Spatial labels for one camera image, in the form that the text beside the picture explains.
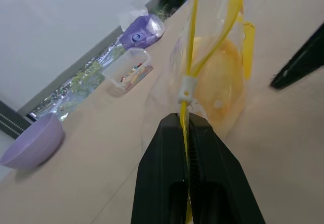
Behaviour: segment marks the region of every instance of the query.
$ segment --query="wooden table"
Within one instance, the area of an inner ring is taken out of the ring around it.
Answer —
[[[266,222],[324,220],[324,72],[275,92],[270,79],[324,21],[324,0],[247,0],[257,28],[249,100],[226,139]],[[187,18],[183,6],[147,51],[154,70],[127,94],[103,82],[63,122],[66,139],[33,171],[0,184],[3,224],[130,223],[147,94]]]

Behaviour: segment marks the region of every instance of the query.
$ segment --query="purple packaging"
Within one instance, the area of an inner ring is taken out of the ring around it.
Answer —
[[[123,47],[142,48],[157,42],[163,35],[165,26],[156,15],[149,14],[140,16],[126,29],[119,41]]]

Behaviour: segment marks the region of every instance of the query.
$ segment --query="tree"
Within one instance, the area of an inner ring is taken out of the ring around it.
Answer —
[[[170,12],[167,12],[167,6],[161,6],[160,4],[156,5],[151,11],[151,13],[158,16],[163,22],[168,20],[175,12],[176,10],[174,9],[171,9]]]
[[[110,43],[110,45],[108,45],[106,48],[104,48],[101,52],[99,52],[99,54],[97,54],[93,59],[92,61],[99,61],[101,58],[103,58],[108,52],[109,52],[109,49],[114,46],[114,47],[117,47],[118,43],[119,43],[119,38],[121,37],[122,35],[118,36],[116,39],[114,39],[113,42]]]
[[[73,99],[72,101],[67,101],[58,108],[59,114],[64,115],[66,113],[71,113],[77,106],[78,101]]]
[[[92,93],[105,79],[101,74],[102,66],[98,61],[91,63],[84,72],[79,71],[71,81],[71,90],[74,94],[86,98]]]
[[[112,57],[113,60],[117,60],[120,56],[122,56],[126,52],[123,46],[116,46],[113,48]]]

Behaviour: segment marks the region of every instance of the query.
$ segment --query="purple bowl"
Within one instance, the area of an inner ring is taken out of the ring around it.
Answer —
[[[50,113],[33,123],[8,147],[0,164],[29,169],[46,161],[59,147],[64,137],[61,122]]]

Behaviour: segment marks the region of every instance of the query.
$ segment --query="white cord stopper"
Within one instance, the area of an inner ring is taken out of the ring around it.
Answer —
[[[192,76],[182,77],[182,85],[178,94],[179,104],[181,104],[184,101],[187,102],[187,105],[191,104],[197,83],[197,79]]]

